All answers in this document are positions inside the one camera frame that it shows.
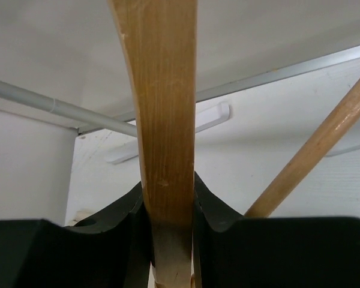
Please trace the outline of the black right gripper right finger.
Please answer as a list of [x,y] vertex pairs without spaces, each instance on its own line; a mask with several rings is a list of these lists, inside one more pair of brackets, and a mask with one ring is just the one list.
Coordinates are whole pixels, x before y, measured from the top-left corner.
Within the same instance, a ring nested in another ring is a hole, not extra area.
[[360,218],[246,218],[194,180],[197,287],[360,287]]

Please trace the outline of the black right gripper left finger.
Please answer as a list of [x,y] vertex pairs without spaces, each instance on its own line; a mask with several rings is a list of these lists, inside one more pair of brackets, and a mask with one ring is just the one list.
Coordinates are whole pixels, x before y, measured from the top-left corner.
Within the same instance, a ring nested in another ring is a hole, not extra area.
[[74,226],[0,220],[0,287],[146,287],[149,242],[140,185]]

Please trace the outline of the wooden clothes hanger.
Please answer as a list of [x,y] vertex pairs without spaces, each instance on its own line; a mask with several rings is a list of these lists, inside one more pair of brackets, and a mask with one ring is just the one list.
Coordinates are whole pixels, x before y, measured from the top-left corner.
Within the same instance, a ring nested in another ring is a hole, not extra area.
[[[157,287],[196,286],[196,1],[110,1],[136,111]],[[271,213],[360,118],[360,79],[243,215]]]

